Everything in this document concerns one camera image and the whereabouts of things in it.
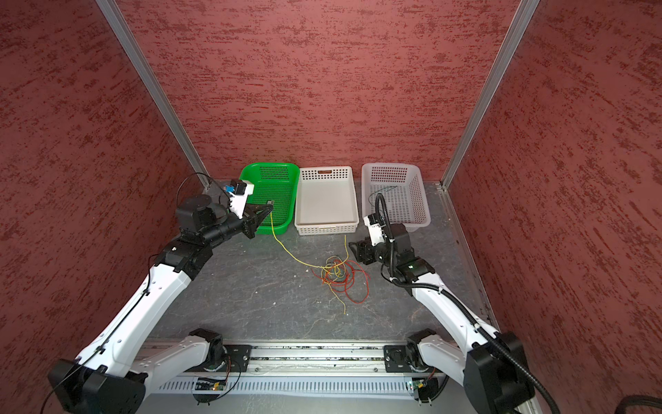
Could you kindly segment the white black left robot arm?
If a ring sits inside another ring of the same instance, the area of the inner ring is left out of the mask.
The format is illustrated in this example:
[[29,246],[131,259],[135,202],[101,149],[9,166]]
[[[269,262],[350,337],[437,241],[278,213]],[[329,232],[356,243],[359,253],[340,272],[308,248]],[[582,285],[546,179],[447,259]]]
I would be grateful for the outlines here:
[[190,368],[229,376],[233,361],[222,335],[195,329],[149,358],[136,357],[167,309],[212,257],[214,248],[243,234],[255,237],[273,203],[230,195],[220,205],[209,195],[186,198],[176,209],[179,235],[156,255],[146,279],[101,334],[72,360],[48,374],[52,395],[68,413],[135,413],[145,398]]

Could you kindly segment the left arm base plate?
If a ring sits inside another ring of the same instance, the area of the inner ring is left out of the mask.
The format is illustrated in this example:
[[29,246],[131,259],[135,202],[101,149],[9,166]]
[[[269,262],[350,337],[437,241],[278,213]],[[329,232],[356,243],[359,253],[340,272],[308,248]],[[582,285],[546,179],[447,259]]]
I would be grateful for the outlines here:
[[206,372],[246,372],[253,350],[252,345],[212,345],[200,365]]

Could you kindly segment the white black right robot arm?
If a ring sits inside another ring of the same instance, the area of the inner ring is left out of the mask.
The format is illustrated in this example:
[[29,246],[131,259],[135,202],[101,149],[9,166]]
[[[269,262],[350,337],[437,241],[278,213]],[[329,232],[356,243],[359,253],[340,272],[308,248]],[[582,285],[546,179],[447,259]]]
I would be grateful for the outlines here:
[[433,331],[412,336],[410,367],[433,367],[446,374],[463,387],[478,413],[513,413],[534,398],[519,339],[499,332],[469,310],[415,253],[402,224],[371,224],[368,229],[366,239],[348,245],[355,259],[365,265],[379,263],[386,280],[430,311],[452,338],[447,342]]

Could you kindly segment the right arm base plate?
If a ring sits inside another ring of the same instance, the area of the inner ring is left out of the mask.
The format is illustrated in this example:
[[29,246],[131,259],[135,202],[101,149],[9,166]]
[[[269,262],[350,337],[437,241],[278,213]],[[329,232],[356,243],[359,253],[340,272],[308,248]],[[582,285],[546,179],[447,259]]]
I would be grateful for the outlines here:
[[443,374],[453,371],[453,359],[434,344],[384,346],[384,364],[388,373],[431,374],[435,369]]

